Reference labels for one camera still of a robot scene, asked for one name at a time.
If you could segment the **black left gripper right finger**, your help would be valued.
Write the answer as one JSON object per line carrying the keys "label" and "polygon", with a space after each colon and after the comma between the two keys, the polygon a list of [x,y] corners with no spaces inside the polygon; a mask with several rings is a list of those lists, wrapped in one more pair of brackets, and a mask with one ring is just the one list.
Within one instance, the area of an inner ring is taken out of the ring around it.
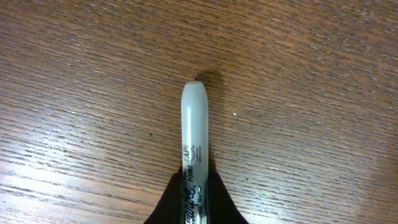
{"label": "black left gripper right finger", "polygon": [[235,206],[219,173],[209,172],[206,194],[209,224],[248,224]]}

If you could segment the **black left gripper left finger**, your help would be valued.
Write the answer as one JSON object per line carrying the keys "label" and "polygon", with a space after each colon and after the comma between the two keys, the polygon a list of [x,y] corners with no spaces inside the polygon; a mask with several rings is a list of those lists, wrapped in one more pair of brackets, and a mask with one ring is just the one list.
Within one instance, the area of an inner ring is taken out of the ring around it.
{"label": "black left gripper left finger", "polygon": [[181,224],[183,222],[182,170],[174,173],[155,209],[144,224]]}

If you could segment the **black white marker pen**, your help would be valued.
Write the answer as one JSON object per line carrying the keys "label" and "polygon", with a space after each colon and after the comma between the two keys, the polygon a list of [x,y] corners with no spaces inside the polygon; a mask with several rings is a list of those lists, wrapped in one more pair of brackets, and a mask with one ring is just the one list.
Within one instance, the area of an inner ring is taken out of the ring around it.
{"label": "black white marker pen", "polygon": [[208,97],[202,82],[185,84],[181,97],[184,222],[207,224]]}

